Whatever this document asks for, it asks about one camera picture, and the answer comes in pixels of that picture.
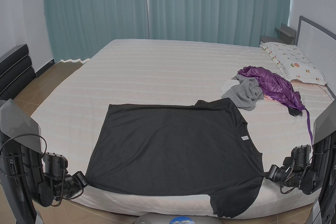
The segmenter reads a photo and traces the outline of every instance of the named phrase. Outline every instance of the wooden floor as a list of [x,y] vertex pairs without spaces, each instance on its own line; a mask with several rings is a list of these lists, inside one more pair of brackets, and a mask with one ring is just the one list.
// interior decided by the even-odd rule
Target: wooden floor
[[[48,69],[39,78],[34,79],[15,98],[15,103],[29,116],[49,96],[50,93],[69,75],[81,67],[81,62],[59,62]],[[92,209],[76,202],[63,201],[59,207],[43,208],[36,205],[45,224],[131,224],[135,217],[116,215],[102,210]],[[307,205],[277,215],[246,220],[223,220],[226,224],[304,224],[312,205]],[[0,224],[15,224],[15,218],[0,186]]]

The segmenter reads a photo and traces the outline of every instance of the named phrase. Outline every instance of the black t-shirt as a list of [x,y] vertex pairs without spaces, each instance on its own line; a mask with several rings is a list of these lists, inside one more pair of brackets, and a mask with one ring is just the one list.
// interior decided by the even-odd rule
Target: black t-shirt
[[258,196],[262,154],[229,99],[193,106],[110,105],[86,176],[113,193],[208,194],[214,214],[235,217]]

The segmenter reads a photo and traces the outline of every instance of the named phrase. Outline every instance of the gray garment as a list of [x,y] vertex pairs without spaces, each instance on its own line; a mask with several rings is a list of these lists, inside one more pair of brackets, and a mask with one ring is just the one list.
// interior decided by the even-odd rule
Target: gray garment
[[229,88],[222,98],[230,98],[239,109],[251,111],[257,100],[264,99],[263,90],[255,78],[247,78],[239,74],[235,78],[240,84]]

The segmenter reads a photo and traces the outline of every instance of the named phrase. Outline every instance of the purple cloth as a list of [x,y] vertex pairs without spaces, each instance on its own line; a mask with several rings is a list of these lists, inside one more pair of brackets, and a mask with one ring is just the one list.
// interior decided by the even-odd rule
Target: purple cloth
[[295,92],[290,82],[272,73],[263,67],[247,66],[238,71],[239,75],[243,75],[248,78],[255,78],[260,84],[262,92],[272,99],[282,103],[287,107],[299,109],[300,111],[307,111],[307,125],[310,140],[313,142],[313,134],[310,130],[310,116],[308,110],[301,102],[301,96],[299,92]]

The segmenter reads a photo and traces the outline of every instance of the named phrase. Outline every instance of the white pillow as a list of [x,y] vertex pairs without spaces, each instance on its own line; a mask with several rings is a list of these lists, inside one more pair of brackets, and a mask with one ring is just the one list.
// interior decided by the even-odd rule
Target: white pillow
[[323,74],[315,67],[295,45],[267,42],[260,45],[278,65],[284,77],[304,83],[325,85]]

